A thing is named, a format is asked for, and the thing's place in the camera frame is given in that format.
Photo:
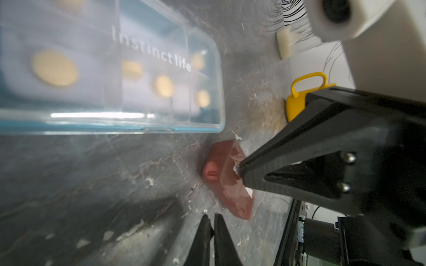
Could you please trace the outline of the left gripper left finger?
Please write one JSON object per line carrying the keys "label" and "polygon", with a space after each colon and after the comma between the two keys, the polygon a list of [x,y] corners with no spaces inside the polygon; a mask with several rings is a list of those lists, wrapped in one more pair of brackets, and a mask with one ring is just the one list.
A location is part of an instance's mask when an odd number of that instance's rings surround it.
{"label": "left gripper left finger", "polygon": [[209,266],[212,238],[213,228],[210,219],[207,215],[203,215],[184,266]]}

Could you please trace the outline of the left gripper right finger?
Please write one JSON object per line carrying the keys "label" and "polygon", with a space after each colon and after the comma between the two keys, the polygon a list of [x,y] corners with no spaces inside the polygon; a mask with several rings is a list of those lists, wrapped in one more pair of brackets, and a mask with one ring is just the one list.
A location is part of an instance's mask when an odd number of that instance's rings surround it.
{"label": "left gripper right finger", "polygon": [[243,266],[223,215],[218,213],[214,219],[214,255],[216,266]]}

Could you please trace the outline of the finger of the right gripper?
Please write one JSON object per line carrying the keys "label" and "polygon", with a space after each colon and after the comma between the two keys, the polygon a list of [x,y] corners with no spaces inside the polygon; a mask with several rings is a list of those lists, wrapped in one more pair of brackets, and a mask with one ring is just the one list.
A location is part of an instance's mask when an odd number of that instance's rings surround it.
{"label": "finger of the right gripper", "polygon": [[244,184],[346,215],[426,214],[426,106],[339,87],[246,158]]}

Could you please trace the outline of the dark red pillbox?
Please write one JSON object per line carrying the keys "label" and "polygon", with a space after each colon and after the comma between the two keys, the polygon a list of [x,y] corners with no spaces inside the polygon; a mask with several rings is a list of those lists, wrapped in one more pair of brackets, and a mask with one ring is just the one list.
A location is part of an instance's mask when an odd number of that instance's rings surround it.
{"label": "dark red pillbox", "polygon": [[202,179],[235,217],[249,220],[256,191],[244,185],[239,168],[246,158],[237,140],[215,143],[202,171]]}

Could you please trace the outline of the blue rectangular pillbox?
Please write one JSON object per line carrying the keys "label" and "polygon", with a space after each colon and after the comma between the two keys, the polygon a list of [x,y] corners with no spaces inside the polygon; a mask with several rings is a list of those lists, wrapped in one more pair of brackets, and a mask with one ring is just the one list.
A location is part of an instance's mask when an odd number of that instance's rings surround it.
{"label": "blue rectangular pillbox", "polygon": [[219,133],[215,41],[161,1],[2,1],[2,134]]}

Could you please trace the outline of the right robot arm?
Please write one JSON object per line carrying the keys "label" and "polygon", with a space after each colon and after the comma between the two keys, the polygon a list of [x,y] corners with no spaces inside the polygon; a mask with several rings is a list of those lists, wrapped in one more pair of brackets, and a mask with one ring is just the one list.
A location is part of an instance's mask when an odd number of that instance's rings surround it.
{"label": "right robot arm", "polygon": [[341,213],[305,220],[306,253],[343,266],[413,266],[426,243],[426,105],[340,87],[240,166],[244,184]]}

